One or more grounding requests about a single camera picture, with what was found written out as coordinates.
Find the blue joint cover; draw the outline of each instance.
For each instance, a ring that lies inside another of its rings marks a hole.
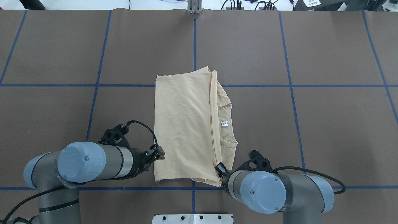
[[[101,174],[106,164],[106,155],[101,146],[89,142],[74,142],[67,145],[58,157],[58,172],[70,182],[85,183]]]
[[[279,211],[286,201],[286,188],[280,178],[265,171],[247,175],[242,181],[240,194],[250,209],[264,214]]]
[[[33,169],[35,168],[37,162],[45,155],[49,154],[51,152],[48,152],[43,155],[36,156],[35,158],[31,159],[25,166],[25,169],[23,170],[23,179],[25,180],[26,184],[28,187],[37,190],[35,185],[32,182],[32,173]]]
[[[319,190],[321,191],[325,204],[322,213],[330,211],[333,207],[333,202],[334,202],[334,193],[330,184],[321,177],[309,176],[306,174],[303,175],[309,177],[318,186]]]

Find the white paper sign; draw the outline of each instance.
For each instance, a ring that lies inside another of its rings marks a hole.
[[[307,7],[313,7],[321,4],[319,0],[303,0],[303,1]]]

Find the clothing label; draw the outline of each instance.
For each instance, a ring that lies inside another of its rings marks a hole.
[[[228,121],[227,121],[227,120],[226,120],[226,121],[222,121],[222,122],[221,122],[221,126],[223,126],[223,127],[224,127],[224,126],[228,126]]]
[[[321,4],[319,0],[303,0],[303,1],[307,7],[313,7]]]

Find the white metal plate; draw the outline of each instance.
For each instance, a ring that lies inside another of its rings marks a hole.
[[[232,214],[155,215],[155,217],[153,217],[152,219],[152,224],[233,224],[233,223],[234,223],[234,215]]]

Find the black mounting bracket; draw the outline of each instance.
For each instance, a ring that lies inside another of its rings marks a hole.
[[[268,159],[264,158],[259,151],[253,150],[249,153],[250,160],[244,162],[236,170],[249,170],[249,171],[265,171],[272,173],[271,163]],[[256,168],[251,168],[250,163],[256,165]]]
[[[120,146],[120,147],[125,147],[128,150],[130,150],[132,153],[136,152],[136,150],[133,150],[130,146],[129,141],[125,137],[125,134],[129,132],[129,124],[118,124],[116,127],[107,129],[103,136],[100,138],[98,143],[102,145],[113,145],[113,146]],[[146,158],[146,162],[149,162],[149,158],[152,157],[154,154],[155,156],[155,161],[158,159],[164,159],[164,151],[162,147],[158,145],[156,148],[155,145],[152,145],[149,148],[150,151],[144,151],[143,154]]]

